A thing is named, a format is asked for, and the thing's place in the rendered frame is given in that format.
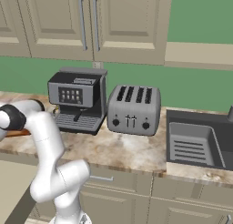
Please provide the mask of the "dark grey sink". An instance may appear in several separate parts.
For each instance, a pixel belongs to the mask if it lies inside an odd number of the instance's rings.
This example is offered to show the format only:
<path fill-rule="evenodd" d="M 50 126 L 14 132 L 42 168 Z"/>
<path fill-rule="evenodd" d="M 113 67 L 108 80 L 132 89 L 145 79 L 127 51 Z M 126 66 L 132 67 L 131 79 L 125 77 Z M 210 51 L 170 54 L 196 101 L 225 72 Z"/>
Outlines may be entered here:
<path fill-rule="evenodd" d="M 233 119 L 168 110 L 167 162 L 233 171 Z"/>

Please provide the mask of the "beige wall cupboard door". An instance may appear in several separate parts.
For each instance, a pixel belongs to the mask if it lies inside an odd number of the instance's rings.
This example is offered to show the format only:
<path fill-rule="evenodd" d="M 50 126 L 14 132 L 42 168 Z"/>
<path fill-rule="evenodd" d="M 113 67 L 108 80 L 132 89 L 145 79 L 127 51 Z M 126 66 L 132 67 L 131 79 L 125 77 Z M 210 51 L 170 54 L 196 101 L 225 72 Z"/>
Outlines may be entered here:
<path fill-rule="evenodd" d="M 171 0 L 97 0 L 96 51 L 93 0 L 89 0 L 97 62 L 165 63 Z"/>
<path fill-rule="evenodd" d="M 32 57 L 93 60 L 89 0 L 83 0 L 87 51 L 78 0 L 18 0 Z"/>
<path fill-rule="evenodd" d="M 0 56 L 31 56 L 18 0 L 0 0 Z"/>

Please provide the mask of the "beige wall ledge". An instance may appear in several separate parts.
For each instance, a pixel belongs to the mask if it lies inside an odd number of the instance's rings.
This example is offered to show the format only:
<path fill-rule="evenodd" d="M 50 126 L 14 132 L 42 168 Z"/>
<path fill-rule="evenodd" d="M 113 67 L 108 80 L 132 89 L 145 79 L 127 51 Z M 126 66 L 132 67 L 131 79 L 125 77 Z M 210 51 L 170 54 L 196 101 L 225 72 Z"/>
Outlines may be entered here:
<path fill-rule="evenodd" d="M 233 71 L 233 45 L 167 42 L 165 66 Z"/>

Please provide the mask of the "beige drawer front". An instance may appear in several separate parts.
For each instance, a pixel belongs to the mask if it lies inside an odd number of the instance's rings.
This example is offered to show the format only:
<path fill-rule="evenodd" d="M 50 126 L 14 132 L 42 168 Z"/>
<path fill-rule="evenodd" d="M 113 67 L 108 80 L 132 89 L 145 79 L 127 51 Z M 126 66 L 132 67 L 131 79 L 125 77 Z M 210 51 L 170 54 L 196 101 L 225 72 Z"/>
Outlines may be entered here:
<path fill-rule="evenodd" d="M 233 209 L 233 185 L 154 177 L 152 197 Z"/>
<path fill-rule="evenodd" d="M 91 175 L 106 178 L 114 177 L 114 181 L 90 178 L 85 184 L 86 188 L 101 188 L 147 197 L 150 195 L 152 181 L 151 172 L 123 168 L 98 167 L 97 165 L 92 165 Z"/>

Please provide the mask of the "brown wooden cutting board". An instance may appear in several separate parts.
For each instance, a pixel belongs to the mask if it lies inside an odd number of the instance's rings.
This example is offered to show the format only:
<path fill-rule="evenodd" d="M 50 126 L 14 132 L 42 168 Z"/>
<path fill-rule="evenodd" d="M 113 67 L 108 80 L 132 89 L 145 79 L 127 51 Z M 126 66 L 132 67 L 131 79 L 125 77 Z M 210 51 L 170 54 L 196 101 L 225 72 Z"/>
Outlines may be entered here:
<path fill-rule="evenodd" d="M 21 137 L 31 135 L 30 132 L 26 129 L 22 129 L 21 131 L 11 130 L 7 132 L 6 137 Z"/>

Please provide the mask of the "grey four-slot toaster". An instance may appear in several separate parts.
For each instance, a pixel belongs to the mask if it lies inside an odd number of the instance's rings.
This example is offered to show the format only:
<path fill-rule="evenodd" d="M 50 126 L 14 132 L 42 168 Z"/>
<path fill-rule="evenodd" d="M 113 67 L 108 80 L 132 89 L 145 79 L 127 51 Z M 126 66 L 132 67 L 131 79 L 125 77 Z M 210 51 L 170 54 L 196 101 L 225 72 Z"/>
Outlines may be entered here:
<path fill-rule="evenodd" d="M 154 136 L 160 109 L 157 87 L 117 85 L 107 103 L 107 127 L 117 133 Z"/>

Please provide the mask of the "beige base cupboard door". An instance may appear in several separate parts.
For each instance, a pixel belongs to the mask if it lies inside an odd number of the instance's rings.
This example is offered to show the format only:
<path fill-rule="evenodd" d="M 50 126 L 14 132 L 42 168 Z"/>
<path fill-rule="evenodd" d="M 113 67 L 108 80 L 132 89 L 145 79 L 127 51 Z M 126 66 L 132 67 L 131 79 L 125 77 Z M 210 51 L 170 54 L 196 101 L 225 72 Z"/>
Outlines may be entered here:
<path fill-rule="evenodd" d="M 147 196 L 84 187 L 80 202 L 93 224 L 147 224 Z"/>
<path fill-rule="evenodd" d="M 227 215 L 233 218 L 233 210 L 152 199 L 147 224 L 223 224 Z"/>

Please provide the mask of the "grey black coffee machine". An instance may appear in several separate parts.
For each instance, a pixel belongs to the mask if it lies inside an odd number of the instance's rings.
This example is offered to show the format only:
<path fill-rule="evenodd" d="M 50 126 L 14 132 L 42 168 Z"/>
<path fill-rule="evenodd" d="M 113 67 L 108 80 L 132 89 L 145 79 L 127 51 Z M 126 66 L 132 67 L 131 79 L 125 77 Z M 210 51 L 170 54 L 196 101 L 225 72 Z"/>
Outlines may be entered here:
<path fill-rule="evenodd" d="M 106 69 L 62 67 L 47 82 L 59 129 L 96 135 L 106 117 Z"/>

